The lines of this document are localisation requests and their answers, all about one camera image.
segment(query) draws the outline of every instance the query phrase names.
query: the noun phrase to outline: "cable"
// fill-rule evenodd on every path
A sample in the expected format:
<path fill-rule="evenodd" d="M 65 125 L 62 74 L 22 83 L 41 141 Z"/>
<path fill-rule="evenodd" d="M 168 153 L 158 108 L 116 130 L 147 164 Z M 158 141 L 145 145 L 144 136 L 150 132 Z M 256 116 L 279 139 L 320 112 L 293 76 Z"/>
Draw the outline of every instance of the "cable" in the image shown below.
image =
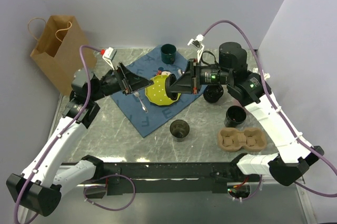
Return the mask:
<path fill-rule="evenodd" d="M 95 202 L 93 202 L 92 200 L 90 200 L 90 199 L 87 198 L 87 196 L 86 196 L 85 193 L 86 193 L 86 191 L 87 191 L 88 189 L 90 189 L 90 188 L 105 188 L 104 186 L 89 186 L 89 187 L 85 188 L 84 191 L 83 191 L 83 196 L 84 196 L 84 198 L 85 198 L 85 201 L 88 201 L 89 203 L 93 204 L 94 206 L 97 206 L 97 207 L 99 207 L 99 208 L 102 208 L 102 209 L 108 210 L 108 211 L 121 211 L 121 210 L 124 210 L 124 209 L 127 208 L 129 205 L 131 205 L 131 203 L 132 203 L 133 200 L 135 199 L 135 196 L 136 196 L 136 187 L 135 187 L 135 184 L 133 183 L 133 181 L 131 180 L 131 178 L 128 178 L 127 176 L 121 175 L 121 174 L 111 174 L 111 175 L 107 175 L 107 176 L 102 177 L 102 178 L 100 178 L 100 179 L 98 179 L 98 180 L 106 179 L 106 178 L 109 178 L 109 177 L 122 177 L 122 178 L 127 179 L 127 180 L 131 183 L 132 188 L 133 188 L 133 193 L 132 193 L 132 198 L 131 198 L 131 200 L 129 201 L 129 203 L 126 204 L 124 207 L 114 209 L 114 208 L 108 208 L 108 207 L 104 207 L 104 206 L 102 206 L 102 205 L 99 205 L 99 204 L 97 204 L 97 203 L 95 203 Z"/>
<path fill-rule="evenodd" d="M 242 187 L 245 183 L 247 183 L 247 181 L 248 181 L 248 176 L 244 179 L 244 181 L 241 183 L 241 184 L 239 184 L 239 185 L 237 185 L 237 186 L 233 186 L 233 188 L 235 188 L 235 190 L 238 190 L 240 187 Z"/>
<path fill-rule="evenodd" d="M 260 189 L 261 184 L 262 184 L 262 175 L 260 175 L 259 184 L 257 185 L 257 188 L 255 189 L 255 191 L 252 194 L 250 194 L 247 198 L 241 198 L 241 200 L 238 199 L 238 198 L 235 198 L 235 200 L 244 201 L 244 200 L 248 200 L 248 199 L 252 198 L 257 193 L 257 191 Z"/>
<path fill-rule="evenodd" d="M 216 65 L 218 65 L 218 63 L 217 63 L 217 61 L 216 61 L 215 55 L 214 55 L 212 52 L 210 52 L 209 50 L 204 50 L 204 51 L 203 51 L 203 53 L 201 54 L 201 57 L 200 57 L 200 61 L 201 61 L 201 62 L 203 62 L 205 65 L 211 66 L 209 63 L 205 62 L 204 59 L 202 58 L 202 56 L 203 56 L 204 53 L 208 53 L 208 54 L 212 55 L 212 56 L 214 57 L 214 63 L 215 63 Z"/>
<path fill-rule="evenodd" d="M 51 149 L 53 148 L 53 146 L 55 145 L 55 143 L 68 130 L 68 128 L 71 126 L 71 124 L 74 123 L 75 121 L 77 121 L 77 119 L 80 117 L 80 115 L 83 113 L 83 111 L 85 110 L 86 106 L 89 103 L 90 94 L 91 94 L 91 83 L 90 83 L 90 77 L 89 77 L 88 67 L 87 67 L 87 65 L 85 63 L 85 60 L 84 60 L 84 57 L 83 57 L 83 53 L 82 53 L 83 48 L 89 48 L 89 49 L 95 50 L 97 52 L 100 52 L 101 50 L 96 49 L 96 48 L 91 47 L 91 46 L 88 46 L 88 45 L 82 45 L 80 47 L 80 57 L 81 57 L 81 61 L 83 63 L 83 67 L 84 67 L 85 73 L 86 73 L 87 84 L 88 84 L 88 90 L 87 90 L 87 96 L 86 96 L 86 99 L 85 99 L 85 103 L 84 103 L 83 107 L 81 108 L 81 110 L 79 110 L 78 114 L 70 121 L 70 123 L 68 123 L 68 125 L 66 125 L 64 127 L 64 129 L 62 129 L 62 131 L 54 138 L 54 140 L 51 142 L 51 144 L 46 148 L 46 151 L 42 154 L 40 160 L 36 163 L 36 166 L 34 167 L 34 170 L 38 170 L 39 169 L 40 165 L 42 164 L 42 162 L 44 161 L 44 159 L 46 158 L 46 156 L 48 155 L 48 153 L 51 151 Z M 27 178 L 27 180 L 23 184 L 23 187 L 21 188 L 21 191 L 19 192 L 19 195 L 17 196 L 15 207 L 14 207 L 14 223 L 15 224 L 21 224 L 19 222 L 19 220 L 18 220 L 18 217 L 17 217 L 20 201 L 22 199 L 22 195 L 25 192 L 25 190 L 26 190 L 29 182 L 34 177 L 34 174 L 35 173 L 33 173 L 33 171 L 32 171 L 32 173 L 30 174 L 30 176 Z M 36 213 L 28 222 L 26 222 L 24 224 L 30 224 L 37 216 L 38 216 L 38 213 Z"/>
<path fill-rule="evenodd" d="M 256 64 L 257 64 L 257 68 L 259 69 L 260 71 L 260 74 L 261 76 L 264 76 L 264 72 L 263 72 L 263 68 L 262 68 L 262 65 L 260 63 L 260 60 L 258 59 L 257 55 L 256 55 L 256 52 L 254 51 L 253 49 L 253 46 L 252 44 L 249 42 L 247 36 L 243 33 L 243 31 L 233 22 L 231 21 L 228 21 L 228 20 L 221 20 L 221 21 L 218 21 L 216 23 L 213 23 L 202 35 L 205 36 L 214 26 L 216 26 L 217 24 L 219 23 L 229 23 L 231 24 L 232 26 L 234 26 L 239 32 L 240 34 L 243 36 L 243 38 L 245 39 L 245 41 L 247 42 L 248 44 L 248 47 L 250 49 L 250 51 L 252 52 L 254 58 L 255 58 L 255 61 L 256 61 Z M 266 86 L 266 82 L 264 80 L 264 77 L 261 77 L 261 83 L 262 83 L 262 87 L 263 87 L 263 90 L 264 90 L 264 93 L 266 94 L 266 97 L 267 99 L 269 100 L 270 104 L 272 105 L 272 107 L 276 110 L 277 109 L 277 105 L 274 103 L 274 101 L 272 100 L 272 98 L 270 97 L 269 93 L 268 93 L 268 90 L 267 90 L 267 86 Z M 287 120 L 287 118 L 285 117 L 285 115 L 282 113 L 282 112 L 279 112 L 279 115 L 281 116 L 281 118 L 283 119 L 283 121 L 285 122 L 285 124 L 288 126 L 290 132 L 292 133 L 292 135 L 296 138 L 296 140 L 304 147 L 306 148 L 307 150 L 309 150 L 311 153 L 315 154 L 318 158 L 320 158 L 323 162 L 325 162 L 331 169 L 332 171 L 336 174 L 337 176 L 337 169 L 336 167 L 334 167 L 334 165 L 329 162 L 325 157 L 323 157 L 321 154 L 319 154 L 316 150 L 310 148 L 308 145 L 306 145 L 296 134 L 295 130 L 293 129 L 293 127 L 291 126 L 290 122 Z M 316 194 L 316 195 L 319 195 L 319 196 L 323 196 L 323 197 L 328 197 L 328 198 L 335 198 L 337 197 L 337 194 L 324 194 L 322 192 L 319 192 L 319 191 L 315 191 L 313 189 L 310 189 L 300 183 L 298 183 L 297 181 L 294 182 L 296 185 L 304 188 L 305 190 L 309 191 L 309 192 L 312 192 L 313 194 Z"/>

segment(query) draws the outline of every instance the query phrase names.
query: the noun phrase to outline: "table surface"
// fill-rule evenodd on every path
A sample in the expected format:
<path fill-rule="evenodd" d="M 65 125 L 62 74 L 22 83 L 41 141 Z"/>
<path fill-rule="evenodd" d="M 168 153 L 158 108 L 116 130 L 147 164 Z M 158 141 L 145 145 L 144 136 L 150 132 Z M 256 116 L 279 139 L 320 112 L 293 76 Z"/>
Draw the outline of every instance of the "table surface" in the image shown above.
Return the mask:
<path fill-rule="evenodd" d="M 123 62 L 124 65 L 128 65 L 150 50 L 118 49 L 114 62 L 115 64 Z M 196 51 L 193 49 L 178 49 L 178 51 L 187 59 L 196 57 Z M 97 77 L 101 78 L 109 70 L 109 66 L 99 56 L 97 58 L 94 70 Z M 205 60 L 212 62 L 212 58 L 208 58 L 208 56 L 205 57 Z M 247 63 L 250 70 L 256 67 L 250 52 L 247 55 Z M 68 97 L 62 97 L 54 128 L 68 101 Z M 203 96 L 200 96 L 195 102 L 145 138 L 133 127 L 111 97 L 101 99 L 97 103 L 101 110 L 83 137 L 72 145 L 64 162 L 78 162 L 86 155 L 95 156 L 104 162 L 224 162 L 231 161 L 238 154 L 246 152 L 244 149 L 237 152 L 224 152 L 216 144 L 216 135 L 224 127 L 226 110 L 234 105 L 234 101 L 228 93 L 224 93 L 215 104 L 207 103 Z M 184 142 L 172 140 L 169 126 L 176 119 L 183 119 L 190 125 L 190 133 Z M 247 127 L 262 129 L 250 114 L 238 129 L 243 130 Z M 266 138 L 267 147 L 261 152 L 251 152 L 250 154 L 276 153 L 277 149 L 267 134 Z"/>

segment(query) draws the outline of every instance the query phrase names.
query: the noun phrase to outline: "white wall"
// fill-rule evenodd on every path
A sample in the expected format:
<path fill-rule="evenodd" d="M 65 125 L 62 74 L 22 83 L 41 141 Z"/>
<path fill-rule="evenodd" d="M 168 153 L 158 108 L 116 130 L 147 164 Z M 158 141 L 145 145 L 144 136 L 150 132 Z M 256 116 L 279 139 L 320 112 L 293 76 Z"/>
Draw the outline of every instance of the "white wall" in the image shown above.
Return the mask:
<path fill-rule="evenodd" d="M 35 46 L 27 31 L 34 16 L 48 18 L 42 0 L 0 0 L 0 216 L 13 223 L 14 202 L 7 190 L 11 173 L 20 174 L 47 140 L 58 92 L 29 55 Z M 39 34 L 42 23 L 32 25 Z"/>
<path fill-rule="evenodd" d="M 44 0 L 53 14 L 75 15 L 92 45 L 186 47 L 219 19 L 236 22 L 258 48 L 283 0 Z M 245 44 L 234 28 L 217 27 L 207 46 Z"/>
<path fill-rule="evenodd" d="M 277 99 L 299 131 L 337 165 L 337 0 L 285 0 L 260 48 Z M 337 193 L 322 161 L 305 175 L 310 188 Z M 310 193 L 318 222 L 337 220 L 337 199 Z"/>

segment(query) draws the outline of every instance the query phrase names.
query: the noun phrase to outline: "yellow plate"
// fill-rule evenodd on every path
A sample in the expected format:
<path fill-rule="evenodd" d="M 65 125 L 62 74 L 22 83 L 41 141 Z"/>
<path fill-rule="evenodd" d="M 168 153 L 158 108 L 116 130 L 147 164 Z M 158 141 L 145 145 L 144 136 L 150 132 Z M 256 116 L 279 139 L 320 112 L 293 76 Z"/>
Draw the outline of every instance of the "yellow plate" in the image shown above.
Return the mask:
<path fill-rule="evenodd" d="M 168 75 L 158 75 L 151 78 L 154 84 L 146 87 L 145 89 L 145 96 L 151 103 L 158 106 L 169 106 L 179 100 L 180 94 L 178 94 L 177 100 L 171 100 L 167 97 L 165 91 L 165 80 L 167 77 Z"/>

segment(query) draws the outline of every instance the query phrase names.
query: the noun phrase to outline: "cable tie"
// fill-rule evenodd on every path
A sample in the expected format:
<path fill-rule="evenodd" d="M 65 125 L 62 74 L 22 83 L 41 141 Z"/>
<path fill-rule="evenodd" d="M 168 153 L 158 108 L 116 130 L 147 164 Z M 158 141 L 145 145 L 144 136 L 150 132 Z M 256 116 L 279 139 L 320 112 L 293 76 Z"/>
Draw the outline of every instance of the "cable tie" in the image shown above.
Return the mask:
<path fill-rule="evenodd" d="M 282 111 L 282 107 L 281 106 L 278 106 L 277 109 L 275 109 L 276 113 L 279 113 Z"/>
<path fill-rule="evenodd" d="M 303 133 L 299 132 L 299 134 L 295 137 L 295 140 L 299 139 L 301 136 L 303 136 Z"/>

